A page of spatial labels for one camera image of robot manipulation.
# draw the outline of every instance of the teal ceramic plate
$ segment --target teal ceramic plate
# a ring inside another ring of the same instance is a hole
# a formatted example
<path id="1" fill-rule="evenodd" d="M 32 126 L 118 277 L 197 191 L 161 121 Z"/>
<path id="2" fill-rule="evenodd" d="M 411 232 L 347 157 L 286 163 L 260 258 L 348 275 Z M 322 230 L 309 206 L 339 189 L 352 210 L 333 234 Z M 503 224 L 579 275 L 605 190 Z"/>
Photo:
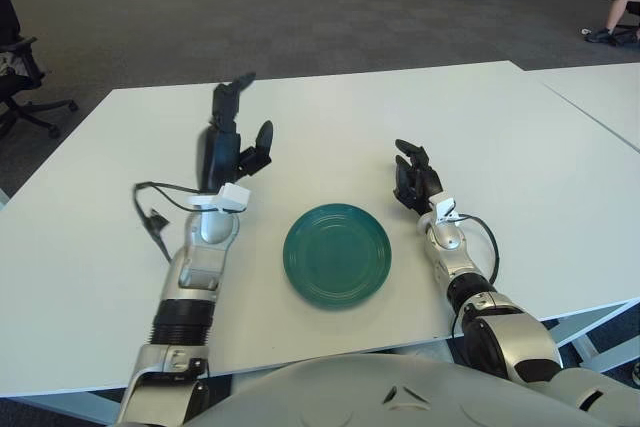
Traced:
<path id="1" fill-rule="evenodd" d="M 346 204 L 316 207 L 300 217 L 284 243 L 284 269 L 293 287 L 328 308 L 360 302 L 384 283 L 391 245 L 382 226 Z"/>

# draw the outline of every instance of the office chair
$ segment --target office chair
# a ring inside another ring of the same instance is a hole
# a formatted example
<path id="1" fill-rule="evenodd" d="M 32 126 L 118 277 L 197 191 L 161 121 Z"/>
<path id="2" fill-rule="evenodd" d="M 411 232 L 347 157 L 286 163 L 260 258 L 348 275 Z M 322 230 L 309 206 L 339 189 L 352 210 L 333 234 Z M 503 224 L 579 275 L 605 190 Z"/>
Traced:
<path id="1" fill-rule="evenodd" d="M 627 12 L 640 16 L 640 2 L 629 2 L 627 4 Z M 638 25 L 616 25 L 616 32 L 613 34 L 614 43 L 621 45 L 629 42 L 629 39 L 635 41 L 635 35 L 639 28 L 640 21 L 638 21 Z"/>
<path id="2" fill-rule="evenodd" d="M 13 100 L 13 96 L 18 92 L 37 89 L 42 85 L 44 74 L 33 60 L 31 53 L 31 44 L 35 41 L 35 37 L 28 39 L 20 37 L 20 22 L 11 0 L 0 0 L 0 53 L 8 52 L 19 57 L 28 73 L 28 76 L 15 73 L 0 76 L 0 103 L 4 103 L 9 108 L 7 112 L 0 114 L 0 139 L 9 133 L 18 119 L 24 119 L 39 127 L 44 127 L 49 131 L 49 137 L 55 139 L 60 137 L 58 127 L 31 114 L 61 107 L 68 107 L 72 112 L 78 110 L 78 106 L 73 100 L 61 100 L 39 105 L 31 102 L 19 105 Z"/>

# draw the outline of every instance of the table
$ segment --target table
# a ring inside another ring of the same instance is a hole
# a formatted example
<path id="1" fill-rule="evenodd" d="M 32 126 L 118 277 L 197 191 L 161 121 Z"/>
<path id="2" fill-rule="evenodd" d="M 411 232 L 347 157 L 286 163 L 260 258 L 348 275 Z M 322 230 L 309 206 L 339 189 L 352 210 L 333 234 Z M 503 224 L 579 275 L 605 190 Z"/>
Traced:
<path id="1" fill-rule="evenodd" d="M 548 69 L 530 75 L 640 152 L 640 63 Z M 586 334 L 637 303 L 636 299 L 573 316 L 561 321 L 551 334 L 558 346 L 573 343 L 582 357 L 581 366 L 604 372 L 638 357 L 640 335 L 598 352 Z"/>
<path id="2" fill-rule="evenodd" d="M 538 70 L 531 75 L 640 152 L 640 63 Z"/>
<path id="3" fill-rule="evenodd" d="M 0 395 L 126 384 L 166 272 L 131 186 L 195 185 L 212 89 L 111 92 L 0 213 L 0 353 L 11 359 Z M 267 118 L 273 164 L 240 182 L 253 194 L 216 309 L 214 374 L 448 336 L 451 308 L 417 216 L 392 194 L 398 137 L 424 144 L 459 210 L 491 226 L 502 256 L 496 286 L 537 318 L 640 295 L 640 156 L 510 62 L 258 81 L 241 98 L 244 146 Z M 175 251 L 185 217 L 144 195 L 145 209 L 171 221 L 165 239 Z M 331 202 L 370 212 L 393 250 L 381 290 L 343 312 L 308 305 L 282 268 L 289 227 Z M 489 242 L 464 229 L 488 272 Z"/>

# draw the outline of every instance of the black cable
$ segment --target black cable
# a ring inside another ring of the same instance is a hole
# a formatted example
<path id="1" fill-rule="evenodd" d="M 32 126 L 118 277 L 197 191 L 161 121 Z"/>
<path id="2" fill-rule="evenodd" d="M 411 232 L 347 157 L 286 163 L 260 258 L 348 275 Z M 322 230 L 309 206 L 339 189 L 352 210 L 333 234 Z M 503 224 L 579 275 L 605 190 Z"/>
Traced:
<path id="1" fill-rule="evenodd" d="M 498 272 L 500 271 L 500 251 L 498 250 L 498 241 L 496 240 L 496 236 L 493 235 L 493 232 L 491 232 L 491 229 L 489 228 L 489 226 L 480 217 L 476 217 L 475 215 L 469 215 L 469 214 L 460 214 L 458 219 L 451 220 L 450 222 L 458 222 L 459 220 L 473 220 L 474 222 L 477 222 L 478 224 L 480 224 L 480 226 L 487 233 L 487 236 L 491 241 L 491 245 L 493 246 L 493 254 L 494 254 L 493 271 L 491 272 L 491 277 L 489 277 L 489 282 L 491 283 L 491 285 L 493 285 L 496 279 L 498 278 Z"/>
<path id="2" fill-rule="evenodd" d="M 454 337 L 454 331 L 456 329 L 456 322 L 458 322 L 458 316 L 459 315 L 460 315 L 460 311 L 456 312 L 456 316 L 453 318 L 453 323 L 451 324 L 451 343 L 453 344 L 453 350 L 456 351 L 456 354 L 458 354 L 458 357 L 460 358 L 462 363 L 464 365 L 468 366 L 469 363 L 467 362 L 467 359 L 464 358 L 462 353 L 460 353 L 460 351 L 458 350 L 458 344 L 456 343 L 456 338 Z"/>
<path id="3" fill-rule="evenodd" d="M 180 210 L 184 210 L 185 212 L 193 212 L 193 213 L 201 214 L 204 212 L 218 212 L 220 211 L 220 209 L 215 207 L 211 209 L 191 209 L 189 207 L 185 207 L 179 204 L 178 202 L 173 200 L 171 197 L 169 197 L 169 195 L 167 195 L 165 191 L 162 190 L 162 189 L 171 189 L 171 190 L 178 190 L 180 192 L 187 192 L 190 194 L 203 193 L 196 189 L 190 189 L 188 187 L 182 187 L 180 185 L 166 184 L 164 182 L 151 182 L 151 181 L 141 182 L 133 186 L 133 205 L 136 209 L 136 213 L 138 214 L 138 217 L 140 217 L 140 220 L 142 221 L 142 225 L 144 226 L 145 230 L 147 231 L 151 239 L 156 243 L 156 245 L 162 252 L 162 255 L 164 255 L 165 259 L 167 259 L 167 262 L 171 263 L 171 255 L 169 255 L 167 246 L 165 245 L 164 241 L 162 240 L 162 236 L 160 235 L 160 232 L 162 231 L 162 229 L 166 227 L 166 225 L 169 222 L 167 221 L 167 219 L 162 217 L 158 212 L 156 212 L 153 209 L 151 210 L 151 215 L 146 215 L 142 210 L 142 207 L 140 206 L 140 202 L 138 201 L 138 193 L 141 190 L 144 190 L 147 188 L 152 188 L 160 192 L 160 194 L 165 199 L 167 199 L 171 204 L 173 204 Z M 228 214 L 238 214 L 240 212 L 244 212 L 244 210 L 229 210 L 229 209 L 222 209 L 222 211 Z"/>

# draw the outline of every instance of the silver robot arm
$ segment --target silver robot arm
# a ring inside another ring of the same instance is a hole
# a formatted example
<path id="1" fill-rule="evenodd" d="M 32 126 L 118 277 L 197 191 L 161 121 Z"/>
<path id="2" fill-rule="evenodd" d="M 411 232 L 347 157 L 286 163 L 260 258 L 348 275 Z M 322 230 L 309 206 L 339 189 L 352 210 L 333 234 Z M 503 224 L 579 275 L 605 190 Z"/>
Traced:
<path id="1" fill-rule="evenodd" d="M 264 123 L 255 147 L 240 152 L 235 116 L 240 93 L 255 79 L 247 74 L 214 91 L 212 118 L 198 140 L 199 189 L 186 224 L 184 246 L 171 258 L 149 343 L 138 354 L 125 391 L 118 425 L 183 425 L 209 407 L 206 383 L 207 337 L 213 322 L 226 255 L 240 226 L 238 213 L 249 203 L 250 192 L 235 182 L 253 175 L 271 162 L 271 122 Z M 134 188 L 166 186 L 147 182 Z M 136 210 L 152 239 L 168 257 L 160 237 L 166 225 L 157 212 Z"/>
<path id="2" fill-rule="evenodd" d="M 452 196 L 442 191 L 422 147 L 397 141 L 411 164 L 396 158 L 396 197 L 422 216 L 418 231 L 435 278 L 464 333 L 466 362 L 588 412 L 611 425 L 640 426 L 639 393 L 599 373 L 562 369 L 547 329 L 506 295 L 497 292 L 467 253 Z"/>

